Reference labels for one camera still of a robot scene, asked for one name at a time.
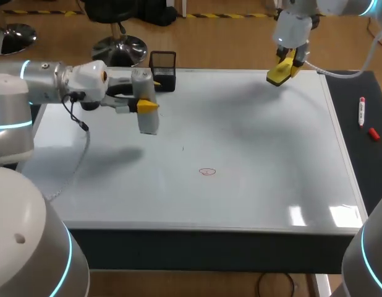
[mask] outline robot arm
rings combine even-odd
[[[278,45],[276,52],[278,65],[269,71],[268,82],[276,86],[282,85],[291,77],[295,77],[307,62],[309,35],[319,23],[317,12],[325,15],[374,17],[382,26],[382,0],[284,0],[284,10],[278,16],[273,35],[273,40]],[[378,38],[382,38],[382,34],[377,36],[371,52],[375,49]]]
[[[116,96],[124,90],[133,96]],[[149,70],[133,69],[130,77],[112,78],[103,61],[75,67],[60,62],[0,62],[0,165],[32,155],[30,104],[65,104],[70,97],[120,114],[137,113],[140,132],[157,133],[158,104]]]

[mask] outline yellow black floor tape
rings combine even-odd
[[[66,17],[72,15],[83,14],[82,11],[21,11],[21,10],[4,10],[5,14],[17,14],[17,15],[37,15],[37,14],[62,14]]]
[[[22,10],[4,10],[6,14],[17,15],[41,15],[41,14],[62,14],[66,17],[72,15],[82,15],[82,11],[22,11]],[[187,14],[188,19],[248,19],[261,17],[274,17],[275,14]]]
[[[273,17],[270,14],[187,14],[187,18],[194,19],[245,19],[257,17]]]

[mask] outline whiteboard surface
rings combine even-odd
[[[280,88],[265,77],[178,69],[176,91],[158,94],[157,136],[134,114],[77,106],[91,147],[53,202],[59,216],[69,228],[356,233],[365,211],[324,76],[302,71]],[[48,105],[22,173],[56,192],[84,141]]]

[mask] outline red circle drawing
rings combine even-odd
[[[216,170],[212,168],[202,168],[202,169],[199,169],[199,172],[202,175],[214,175],[216,173]]]

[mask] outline red marker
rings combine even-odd
[[[368,130],[368,133],[371,135],[372,139],[375,140],[375,141],[379,141],[381,139],[381,137],[379,136],[379,134],[375,131],[374,128],[371,128],[370,130]]]
[[[359,103],[359,125],[360,128],[363,128],[364,125],[364,116],[365,116],[365,98],[360,98]]]

